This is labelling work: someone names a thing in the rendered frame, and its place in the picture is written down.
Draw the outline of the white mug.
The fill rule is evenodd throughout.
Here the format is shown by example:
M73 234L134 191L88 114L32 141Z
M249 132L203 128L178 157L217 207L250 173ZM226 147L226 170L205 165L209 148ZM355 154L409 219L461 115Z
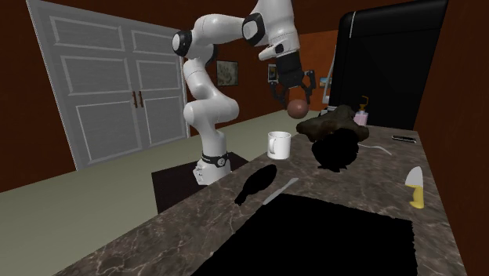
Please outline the white mug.
M267 156L274 160L285 160L290 156L292 135L287 132L273 131L267 137Z

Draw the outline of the pink soap dispenser bottle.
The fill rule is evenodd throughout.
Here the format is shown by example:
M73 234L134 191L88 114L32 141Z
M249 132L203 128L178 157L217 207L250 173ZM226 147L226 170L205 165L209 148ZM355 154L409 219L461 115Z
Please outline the pink soap dispenser bottle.
M368 121L368 112L366 112L365 108L368 105L369 98L367 96L363 96L363 98L366 99L366 102L360 104L360 109L353 118L353 120L360 126L366 126Z

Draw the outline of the black round object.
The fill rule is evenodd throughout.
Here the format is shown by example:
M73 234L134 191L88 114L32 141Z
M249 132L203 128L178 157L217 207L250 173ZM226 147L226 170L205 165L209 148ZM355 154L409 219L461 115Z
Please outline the black round object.
M347 169L357 158L358 142L358 136L353 130L338 129L324 139L314 142L311 151L319 163L319 169L339 173L340 169Z

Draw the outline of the dark framed wall picture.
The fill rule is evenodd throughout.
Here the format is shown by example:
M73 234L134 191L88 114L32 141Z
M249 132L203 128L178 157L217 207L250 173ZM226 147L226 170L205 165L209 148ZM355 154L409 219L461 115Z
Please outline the dark framed wall picture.
M217 60L216 75L219 86L238 85L238 62Z

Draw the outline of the black refrigerator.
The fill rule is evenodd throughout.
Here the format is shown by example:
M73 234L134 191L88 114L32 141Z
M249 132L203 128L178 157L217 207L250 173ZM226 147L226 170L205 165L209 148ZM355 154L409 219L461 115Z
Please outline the black refrigerator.
M367 124L412 130L448 0L413 0L339 21L329 108L368 113Z

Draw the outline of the yellow-handled kitchen knife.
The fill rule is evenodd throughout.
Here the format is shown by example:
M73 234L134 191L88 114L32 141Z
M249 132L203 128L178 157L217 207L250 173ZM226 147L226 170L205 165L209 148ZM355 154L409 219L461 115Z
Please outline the yellow-handled kitchen knife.
M422 168L420 166L414 167L407 175L405 180L405 186L414 189L412 194L412 200L409 204L417 209L424 208L424 196L423 196L423 175Z

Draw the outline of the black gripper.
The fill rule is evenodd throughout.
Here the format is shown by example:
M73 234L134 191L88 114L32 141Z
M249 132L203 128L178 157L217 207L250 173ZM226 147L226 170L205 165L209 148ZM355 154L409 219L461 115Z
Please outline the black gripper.
M284 110L288 107L288 89L300 86L306 97L306 102L310 104L310 97L316 89L316 79L314 70L303 71L298 51L280 56L276 59L278 81L269 82L272 97L277 100ZM309 85L302 80L306 76L309 78Z

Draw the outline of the white plastic fork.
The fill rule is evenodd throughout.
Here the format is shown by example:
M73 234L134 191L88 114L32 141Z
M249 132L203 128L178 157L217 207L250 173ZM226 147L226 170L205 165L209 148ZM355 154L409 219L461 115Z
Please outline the white plastic fork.
M393 156L393 154L390 151L388 151L384 147L381 147L381 146L378 146L378 145L368 146L368 145L365 145L365 144L362 144L362 143L358 143L358 146L365 147L365 148L371 148L371 149L378 149L378 150L381 150L381 151L387 153L390 156Z

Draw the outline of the grey table knife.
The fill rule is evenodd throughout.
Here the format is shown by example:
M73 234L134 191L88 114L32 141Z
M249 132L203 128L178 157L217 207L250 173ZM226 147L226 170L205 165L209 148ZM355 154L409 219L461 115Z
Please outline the grey table knife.
M299 180L298 178L292 178L292 179L290 179L283 187L277 189L270 196L268 196L263 201L263 205L267 205L268 203L270 203L271 201L273 201L278 195L280 195L282 192L284 192L287 188L289 188L292 184L296 183L298 180Z

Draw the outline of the dark brown lumpy object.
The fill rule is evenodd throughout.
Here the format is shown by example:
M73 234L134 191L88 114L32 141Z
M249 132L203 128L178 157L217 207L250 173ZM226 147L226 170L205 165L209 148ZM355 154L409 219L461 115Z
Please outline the dark brown lumpy object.
M355 114L350 106L340 105L326 114L300 122L296 126L296 131L306 135L310 142L315 142L338 129L349 129L355 132L361 142L369 137L369 129L353 120Z

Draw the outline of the grey double door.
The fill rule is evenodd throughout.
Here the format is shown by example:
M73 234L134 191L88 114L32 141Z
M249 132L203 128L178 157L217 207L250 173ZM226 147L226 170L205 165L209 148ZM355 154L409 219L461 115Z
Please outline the grey double door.
M26 3L76 169L189 136L175 29Z

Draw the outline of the reddish brown ball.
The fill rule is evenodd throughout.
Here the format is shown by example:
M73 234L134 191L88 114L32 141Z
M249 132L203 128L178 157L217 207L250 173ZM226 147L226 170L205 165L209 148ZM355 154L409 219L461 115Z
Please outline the reddish brown ball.
M309 104L305 100L291 100L287 106L288 115L294 119L304 118L309 112Z

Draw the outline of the black bottle-shaped object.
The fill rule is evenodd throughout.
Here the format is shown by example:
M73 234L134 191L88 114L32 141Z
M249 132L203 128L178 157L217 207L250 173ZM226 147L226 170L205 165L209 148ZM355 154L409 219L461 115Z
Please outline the black bottle-shaped object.
M263 191L272 184L277 175L277 167L274 164L266 165L258 169L244 182L241 192L235 198L234 203L242 205L251 194Z

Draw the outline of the dark robot stand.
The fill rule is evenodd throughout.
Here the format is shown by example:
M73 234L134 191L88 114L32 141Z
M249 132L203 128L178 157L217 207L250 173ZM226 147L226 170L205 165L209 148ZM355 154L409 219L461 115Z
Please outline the dark robot stand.
M197 162L190 162L151 173L158 213L206 187L199 185L194 177L193 169L196 164Z

